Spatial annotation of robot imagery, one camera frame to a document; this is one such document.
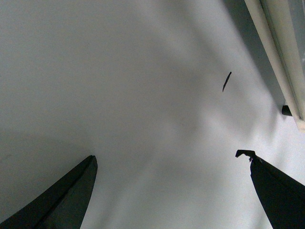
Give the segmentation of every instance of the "white wall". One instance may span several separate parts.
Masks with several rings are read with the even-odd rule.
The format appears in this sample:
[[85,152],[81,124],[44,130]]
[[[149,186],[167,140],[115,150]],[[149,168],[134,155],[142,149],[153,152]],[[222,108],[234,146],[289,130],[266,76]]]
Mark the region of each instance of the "white wall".
[[271,228],[237,149],[305,183],[242,1],[11,0],[0,21],[0,221],[90,154],[84,229]]

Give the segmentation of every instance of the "white ceiling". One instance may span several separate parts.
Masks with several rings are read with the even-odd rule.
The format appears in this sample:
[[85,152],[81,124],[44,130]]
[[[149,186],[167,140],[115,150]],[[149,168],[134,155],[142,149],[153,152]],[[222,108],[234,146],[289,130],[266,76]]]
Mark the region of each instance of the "white ceiling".
[[0,2],[0,221],[92,154],[82,229],[271,228],[234,155],[305,184],[304,135],[244,2],[191,2]]

